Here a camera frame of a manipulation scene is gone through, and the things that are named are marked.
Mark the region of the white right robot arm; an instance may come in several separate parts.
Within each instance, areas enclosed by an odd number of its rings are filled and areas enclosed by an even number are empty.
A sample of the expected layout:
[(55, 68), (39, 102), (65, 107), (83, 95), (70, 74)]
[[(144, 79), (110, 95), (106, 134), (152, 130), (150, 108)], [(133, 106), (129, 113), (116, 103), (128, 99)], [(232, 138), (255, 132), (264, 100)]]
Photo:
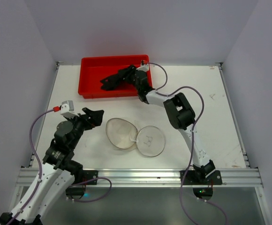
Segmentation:
[[(192, 178), (198, 184), (207, 183), (212, 178), (216, 168), (200, 140), (195, 140), (196, 124), (204, 112), (202, 95), (191, 86), (179, 87), (170, 94), (160, 93), (148, 83), (147, 72), (148, 70), (143, 67), (136, 68), (131, 65), (127, 68), (124, 81), (136, 88), (140, 101), (149, 105), (161, 106), (165, 109), (170, 124), (181, 133), (186, 144), (190, 147), (190, 160), (187, 167), (192, 166), (193, 171), (188, 172), (186, 169), (184, 176)], [(198, 116), (196, 116), (186, 96), (180, 92), (182, 89), (190, 89), (199, 96), (202, 109)]]

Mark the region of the white mesh laundry bag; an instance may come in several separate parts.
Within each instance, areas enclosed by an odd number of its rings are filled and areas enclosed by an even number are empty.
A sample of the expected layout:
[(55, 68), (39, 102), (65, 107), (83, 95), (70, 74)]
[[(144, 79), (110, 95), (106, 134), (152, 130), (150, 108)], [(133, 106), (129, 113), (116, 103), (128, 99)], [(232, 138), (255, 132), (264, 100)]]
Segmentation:
[(120, 150), (138, 149), (147, 158), (159, 156), (165, 149), (164, 133), (155, 126), (137, 129), (131, 122), (112, 118), (106, 123), (106, 136), (110, 143)]

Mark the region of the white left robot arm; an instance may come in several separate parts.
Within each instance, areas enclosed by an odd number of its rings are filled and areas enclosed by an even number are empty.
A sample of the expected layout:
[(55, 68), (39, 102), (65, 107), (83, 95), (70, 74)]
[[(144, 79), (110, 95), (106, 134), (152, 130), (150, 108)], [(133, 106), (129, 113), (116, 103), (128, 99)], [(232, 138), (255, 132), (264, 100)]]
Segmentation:
[(2, 213), (2, 225), (40, 225), (46, 211), (70, 185), (83, 184), (83, 165), (74, 161), (74, 150), (85, 131), (101, 125), (104, 111), (85, 107), (76, 114), (57, 106), (65, 121), (58, 124), (45, 156), (38, 162), (39, 171), (19, 203), (11, 212)]

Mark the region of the black bra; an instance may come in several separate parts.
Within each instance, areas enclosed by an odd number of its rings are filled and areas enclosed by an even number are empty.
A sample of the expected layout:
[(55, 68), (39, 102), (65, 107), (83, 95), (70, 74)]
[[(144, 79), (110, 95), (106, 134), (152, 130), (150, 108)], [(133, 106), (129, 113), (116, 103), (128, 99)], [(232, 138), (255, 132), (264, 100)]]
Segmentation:
[(102, 80), (100, 82), (102, 83), (101, 89), (110, 91), (115, 90), (117, 87), (119, 87), (122, 83), (132, 83), (132, 78), (135, 75), (136, 69), (133, 68), (126, 68), (119, 70), (116, 74), (110, 75)]

